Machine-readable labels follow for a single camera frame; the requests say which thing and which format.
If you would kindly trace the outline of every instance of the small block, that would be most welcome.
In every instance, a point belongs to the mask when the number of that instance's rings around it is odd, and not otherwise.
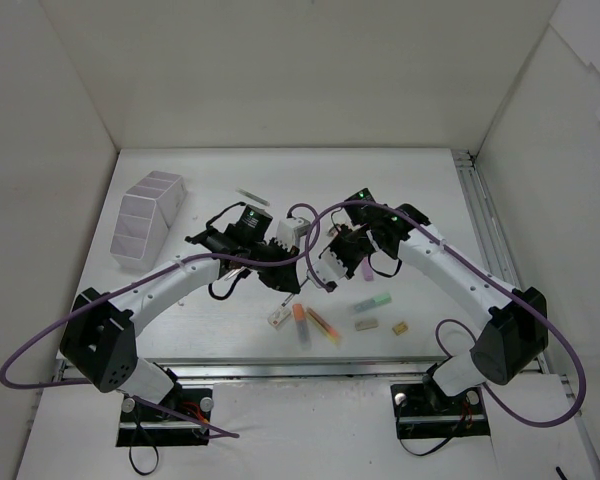
[[[356,322],[356,330],[361,332],[362,330],[369,330],[371,328],[378,327],[378,320],[375,318],[369,318],[367,320],[358,320]]]
[[[276,330],[279,329],[283,323],[285,323],[291,316],[291,310],[287,307],[279,306],[275,312],[269,315],[267,321],[269,325],[274,327]]]
[[[393,330],[393,333],[395,333],[396,335],[401,335],[404,332],[406,332],[407,330],[409,330],[409,327],[407,326],[406,323],[400,322],[399,324],[394,325],[391,330]]]

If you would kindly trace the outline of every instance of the white cardboard organizer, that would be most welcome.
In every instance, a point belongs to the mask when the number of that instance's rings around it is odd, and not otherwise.
[[[187,190],[182,176],[153,171],[122,197],[110,252],[123,267],[149,271]]]

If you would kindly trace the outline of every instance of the white wall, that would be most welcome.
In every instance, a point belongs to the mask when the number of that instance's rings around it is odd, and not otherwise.
[[[41,0],[121,148],[474,151],[557,0]]]
[[[114,161],[39,4],[0,0],[0,365],[68,311]],[[12,378],[48,379],[56,346]],[[0,385],[0,480],[15,473],[33,397]]]
[[[478,166],[524,285],[583,360],[583,412],[600,455],[600,74],[546,32]],[[558,372],[573,368],[553,342]]]

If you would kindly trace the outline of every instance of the green highlighter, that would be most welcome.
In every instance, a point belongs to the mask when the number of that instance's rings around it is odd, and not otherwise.
[[[387,303],[391,303],[391,294],[389,292],[376,295],[373,298],[356,303],[353,306],[353,311],[355,313],[362,313],[366,312],[367,310],[371,310],[372,308],[386,305]]]

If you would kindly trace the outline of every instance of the marker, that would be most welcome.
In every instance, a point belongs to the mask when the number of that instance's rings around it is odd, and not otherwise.
[[[367,310],[371,310],[372,308],[385,305],[387,303],[391,303],[391,294],[388,292],[383,293],[382,295],[376,295],[375,297],[370,298],[369,300],[364,300],[360,303],[356,303],[353,306],[353,311],[355,313],[362,313],[366,312]]]
[[[369,263],[369,257],[364,257],[360,264],[360,268],[362,269],[362,278],[367,282],[373,282],[373,269]]]
[[[259,204],[264,205],[265,207],[268,207],[271,205],[269,202],[267,202],[263,198],[260,198],[257,195],[254,195],[253,193],[247,192],[246,190],[242,190],[241,188],[236,188],[236,192],[238,192],[240,195],[244,195],[245,197],[250,198],[254,202],[258,202]]]
[[[298,329],[298,340],[303,350],[311,348],[311,339],[309,338],[309,325],[307,325],[307,317],[304,315],[304,308],[299,303],[293,306],[293,318],[296,320],[296,328]]]
[[[313,321],[314,325],[318,327],[318,330],[320,330],[331,341],[331,343],[334,345],[338,345],[340,343],[340,340],[342,339],[340,334],[335,328],[329,325],[324,318],[318,315],[315,310],[307,308],[307,315],[309,316],[309,319]]]

